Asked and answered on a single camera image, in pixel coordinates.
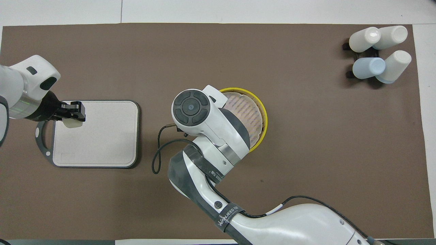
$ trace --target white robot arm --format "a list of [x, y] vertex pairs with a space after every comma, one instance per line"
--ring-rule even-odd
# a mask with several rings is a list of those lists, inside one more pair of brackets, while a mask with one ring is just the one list
[[67, 105], [49, 91], [60, 77], [53, 65], [39, 55], [10, 67], [0, 65], [0, 146], [6, 137], [9, 117], [85, 121], [81, 102]]
[[197, 136], [193, 143], [200, 151], [188, 145], [171, 158], [171, 184], [238, 244], [368, 245], [353, 226], [325, 206], [300, 204], [277, 211], [279, 205], [266, 214], [249, 215], [215, 189], [250, 148], [247, 129], [222, 108], [226, 100], [209, 85], [202, 91], [185, 90], [174, 99], [173, 120], [178, 128]]

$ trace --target brown mat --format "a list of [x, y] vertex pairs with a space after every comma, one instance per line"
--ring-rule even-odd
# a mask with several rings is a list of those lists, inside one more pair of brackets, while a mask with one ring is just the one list
[[[127, 170], [57, 168], [36, 146], [36, 123], [12, 120], [0, 149], [0, 237], [228, 238], [167, 179], [182, 143], [163, 151], [160, 175], [150, 169], [174, 97], [207, 84], [248, 89], [269, 115], [263, 143], [218, 186], [249, 213], [302, 194], [329, 203], [373, 237], [433, 237], [412, 26], [404, 43], [381, 51], [386, 58], [405, 50], [412, 63], [378, 89], [344, 75], [353, 57], [341, 45], [366, 27], [4, 27], [0, 63], [41, 55], [62, 75], [52, 88], [59, 99], [138, 102], [142, 158]], [[173, 129], [163, 133], [163, 141], [179, 137]]]

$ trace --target white cup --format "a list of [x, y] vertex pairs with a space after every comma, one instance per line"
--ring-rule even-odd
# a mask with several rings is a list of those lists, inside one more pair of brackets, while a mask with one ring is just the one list
[[376, 76], [376, 78], [383, 83], [393, 83], [403, 73], [411, 61], [412, 57], [408, 52], [403, 50], [395, 51], [385, 59], [385, 71]]
[[368, 27], [361, 31], [355, 32], [350, 36], [350, 48], [357, 53], [361, 53], [380, 40], [380, 31], [376, 27]]
[[383, 73], [385, 67], [382, 58], [360, 58], [353, 64], [353, 74], [358, 79], [370, 78]]
[[404, 26], [389, 26], [379, 29], [381, 38], [372, 47], [375, 49], [390, 48], [404, 42], [407, 38], [407, 29]]

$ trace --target black cable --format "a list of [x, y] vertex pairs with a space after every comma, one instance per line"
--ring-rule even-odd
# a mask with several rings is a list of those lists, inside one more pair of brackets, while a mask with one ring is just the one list
[[198, 147], [198, 145], [197, 145], [196, 143], [190, 141], [190, 140], [187, 140], [187, 139], [175, 139], [175, 140], [170, 140], [170, 141], [166, 142], [165, 144], [163, 144], [161, 147], [159, 147], [159, 148], [157, 149], [156, 153], [154, 154], [153, 161], [151, 162], [151, 171], [152, 171], [154, 174], [158, 174], [158, 173], [160, 172], [160, 163], [161, 163], [161, 162], [159, 162], [159, 166], [158, 166], [157, 170], [154, 170], [154, 161], [156, 160], [156, 158], [157, 158], [157, 156], [159, 155], [160, 151], [161, 151], [163, 148], [165, 148], [167, 145], [169, 145], [169, 144], [171, 144], [171, 143], [174, 143], [174, 142], [179, 142], [179, 141], [180, 141], [180, 142], [186, 142], [186, 143], [188, 143], [188, 144], [194, 146], [195, 149], [197, 149], [197, 151], [198, 151], [201, 155], [203, 155], [203, 153], [202, 153], [201, 149]]
[[[207, 182], [208, 182], [208, 184], [209, 184], [209, 186], [213, 189], [213, 191], [218, 195], [218, 196], [220, 196], [222, 199], [224, 199], [226, 202], [228, 202], [228, 203], [231, 203], [231, 201], [228, 199], [228, 198], [226, 198], [223, 194], [221, 194], [216, 188], [215, 188], [215, 186], [213, 186], [212, 185], [212, 182], [211, 182], [211, 180], [210, 180], [210, 178], [209, 177], [207, 177]], [[327, 203], [325, 203], [325, 202], [323, 202], [323, 201], [321, 201], [321, 200], [318, 200], [318, 199], [316, 199], [316, 198], [313, 198], [313, 197], [309, 197], [309, 196], [303, 196], [303, 195], [299, 195], [299, 196], [291, 196], [291, 197], [289, 197], [289, 198], [287, 198], [285, 201], [283, 201], [282, 202], [282, 205], [284, 206], [288, 201], [290, 201], [290, 200], [292, 200], [292, 199], [294, 199], [294, 198], [306, 198], [306, 199], [310, 199], [310, 200], [313, 200], [313, 201], [315, 201], [315, 202], [317, 202], [317, 203], [319, 203], [319, 204], [321, 204], [321, 205], [323, 205], [323, 206], [325, 206], [325, 207], [327, 207], [327, 208], [329, 208], [330, 210], [332, 210], [333, 212], [335, 212], [337, 215], [339, 215], [341, 218], [343, 218], [345, 221], [347, 221], [357, 232], [359, 232], [364, 238], [367, 238], [368, 237], [368, 235], [366, 235], [361, 229], [359, 229], [359, 227], [357, 227], [353, 222], [351, 222], [347, 217], [345, 217], [343, 214], [341, 214], [338, 210], [336, 210], [336, 209], [334, 209], [333, 207], [331, 207], [330, 205], [328, 205]], [[251, 215], [251, 214], [248, 214], [248, 213], [246, 213], [245, 211], [243, 211], [243, 212], [241, 212], [241, 214], [242, 215], [244, 215], [244, 216], [246, 216], [246, 217], [249, 217], [249, 218], [261, 218], [261, 217], [265, 217], [266, 216], [266, 214], [261, 214], [261, 215]]]
[[343, 214], [341, 214], [338, 210], [336, 210], [336, 209], [334, 209], [332, 206], [330, 206], [330, 205], [328, 205], [327, 203], [325, 203], [325, 202], [323, 202], [323, 201], [321, 201], [321, 200], [318, 200], [318, 199], [316, 199], [316, 198], [313, 198], [313, 197], [309, 197], [309, 196], [302, 196], [302, 195], [299, 195], [299, 196], [291, 196], [291, 197], [289, 197], [289, 198], [287, 198], [285, 201], [283, 201], [282, 202], [282, 205], [285, 205], [288, 201], [290, 201], [291, 199], [294, 199], [294, 198], [306, 198], [306, 199], [310, 199], [310, 200], [313, 200], [313, 201], [315, 201], [315, 202], [317, 202], [317, 203], [319, 203], [319, 204], [321, 204], [321, 205], [323, 205], [323, 206], [325, 206], [325, 207], [327, 207], [327, 208], [329, 208], [330, 210], [332, 210], [333, 212], [335, 212], [337, 215], [339, 215], [341, 218], [343, 218], [344, 220], [346, 220], [354, 229], [356, 229], [356, 231], [357, 232], [359, 232], [364, 238], [367, 238], [368, 237], [368, 235], [366, 235], [361, 229], [359, 229], [359, 227], [357, 227], [353, 222], [351, 222], [347, 217], [345, 217], [345, 215], [343, 215]]
[[7, 241], [0, 239], [0, 242], [3, 243], [4, 245], [10, 245], [10, 243], [8, 243]]
[[[174, 126], [176, 126], [176, 124], [175, 123], [171, 123], [171, 124], [167, 124], [167, 125], [165, 125], [165, 126], [163, 126], [160, 130], [159, 130], [159, 133], [157, 134], [157, 148], [159, 149], [159, 147], [160, 147], [160, 134], [162, 133], [162, 131], [164, 130], [164, 129], [166, 129], [166, 128], [170, 128], [170, 127], [174, 127]], [[157, 172], [159, 173], [159, 171], [160, 171], [160, 165], [162, 164], [162, 159], [161, 159], [161, 157], [160, 157], [160, 151], [159, 151], [159, 167], [158, 167], [158, 169], [157, 169]]]
[[[211, 179], [209, 178], [209, 176], [206, 176], [206, 180], [207, 180], [207, 183], [209, 184], [209, 186], [212, 188], [212, 190], [213, 190], [213, 191], [214, 191], [218, 196], [220, 196], [222, 199], [224, 199], [227, 203], [231, 203], [231, 201], [230, 201], [227, 197], [225, 197], [223, 194], [221, 194], [221, 192], [219, 192], [219, 191], [215, 188], [215, 186], [212, 184]], [[262, 217], [265, 217], [265, 216], [266, 216], [266, 214], [261, 214], [261, 215], [252, 215], [252, 214], [248, 214], [248, 213], [245, 212], [245, 211], [240, 212], [240, 214], [242, 214], [242, 215], [244, 215], [244, 216], [246, 216], [246, 217], [248, 217], [248, 218], [262, 218]]]

